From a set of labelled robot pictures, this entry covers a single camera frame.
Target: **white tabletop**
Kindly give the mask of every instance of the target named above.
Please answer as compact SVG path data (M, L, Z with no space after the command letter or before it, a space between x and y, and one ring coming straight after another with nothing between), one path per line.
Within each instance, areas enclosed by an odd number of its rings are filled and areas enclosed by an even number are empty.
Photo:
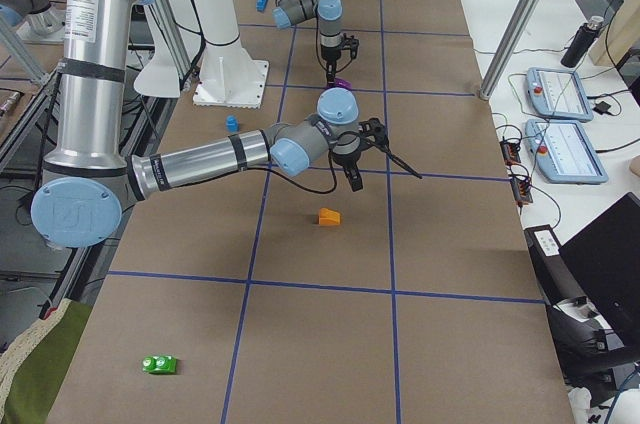
M511 18L518 0L462 0L471 37L476 49L476 58L480 72L484 75L495 52L504 30ZM576 30L585 22L585 16L574 0L540 0L529 21L516 51L522 49L562 49L568 44ZM514 54L509 61L504 75L491 96L491 108L502 113L513 124L524 131L524 124L531 119L521 112L517 98L514 96L508 76L525 73L530 67L566 69L560 64L562 52L535 51ZM582 77L592 76L606 67L594 66L589 57L578 67ZM534 113L527 101L525 77L512 76L512 82L524 110ZM615 70L583 81L587 95L604 92L615 92L626 89L626 85ZM615 96L621 103L623 112L620 116L595 115L594 120L584 124L584 128L595 149L609 149L626 144L640 137L640 108L630 93ZM616 104L610 98L605 101L612 104L612 112L617 112ZM505 123L502 116L495 115L496 126ZM513 129L507 130L507 136L516 136ZM533 184L551 194L562 209L562 220L555 232L562 243L569 240L591 220L601 214L623 194L631 191L640 194L640 178L629 171L629 161L640 154L640 143L629 148L599 154L609 181L600 185L549 184L538 170L533 176ZM528 152L520 152L523 164L531 170L533 159ZM544 195L532 191L534 203L525 206L521 216L522 227L542 224L554 225L558 211L555 205Z

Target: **metal pole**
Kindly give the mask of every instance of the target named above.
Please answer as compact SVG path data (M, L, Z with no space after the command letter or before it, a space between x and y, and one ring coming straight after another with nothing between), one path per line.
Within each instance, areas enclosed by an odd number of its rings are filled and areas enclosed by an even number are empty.
M187 49L184 46L178 26L176 26L176 19L173 15L169 0L155 0L155 2L151 4L151 10L154 15L158 17L158 27L165 37L169 53L173 58L173 62L178 70L178 75L182 80L187 76L191 62L189 61Z
M482 81L482 87L478 93L481 99L488 100L491 97L491 94L496 88L498 80L500 79L500 76L502 76L505 67L507 67L511 54L518 44L520 36L522 36L524 28L529 22L531 14L533 14L538 1L539 0L520 0L518 2L516 10L514 11L513 16L511 16L511 21L509 22L504 36L502 36L502 40L500 41L500 45L496 50L496 55L493 56L493 60L489 65L489 69L487 70L484 80Z
M49 76L31 55L11 26L0 16L0 38L9 54L23 67L31 82L44 86Z

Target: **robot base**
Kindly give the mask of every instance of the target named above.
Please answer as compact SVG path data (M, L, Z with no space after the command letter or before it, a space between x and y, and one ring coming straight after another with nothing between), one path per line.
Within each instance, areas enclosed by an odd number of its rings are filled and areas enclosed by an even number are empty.
M194 104L260 107L269 62L254 61L240 43L236 44L226 49L208 46L200 71L200 83L193 96Z
M51 8L51 11L61 20L64 21L65 11ZM33 32L31 25L24 22L16 31L18 37L26 44L62 44L64 42L64 26L49 35L43 36Z

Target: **metal base plate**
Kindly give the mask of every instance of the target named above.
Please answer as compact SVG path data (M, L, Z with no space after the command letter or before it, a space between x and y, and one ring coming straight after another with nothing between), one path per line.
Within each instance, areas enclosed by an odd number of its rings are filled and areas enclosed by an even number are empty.
M225 98L216 81L202 81L193 95L193 103L198 106L227 106L259 108L269 73L268 61L253 61L258 67L262 79L248 83L241 90L231 90Z
M60 15L64 19L65 12L56 9L56 14ZM31 26L28 22L24 22L16 31L18 37L27 44L62 44L64 41L64 26L58 29L56 32L49 34L48 36L41 36L31 30Z

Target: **blue block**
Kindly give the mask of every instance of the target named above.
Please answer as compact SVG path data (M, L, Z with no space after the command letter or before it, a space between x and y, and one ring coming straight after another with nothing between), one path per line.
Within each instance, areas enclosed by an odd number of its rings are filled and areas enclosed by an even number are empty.
M267 8L267 2L269 2L269 0L256 1L256 9L258 10L258 12L264 12L264 10Z
M227 131L229 132L238 132L240 129L240 125L238 124L238 119L236 116L227 116Z

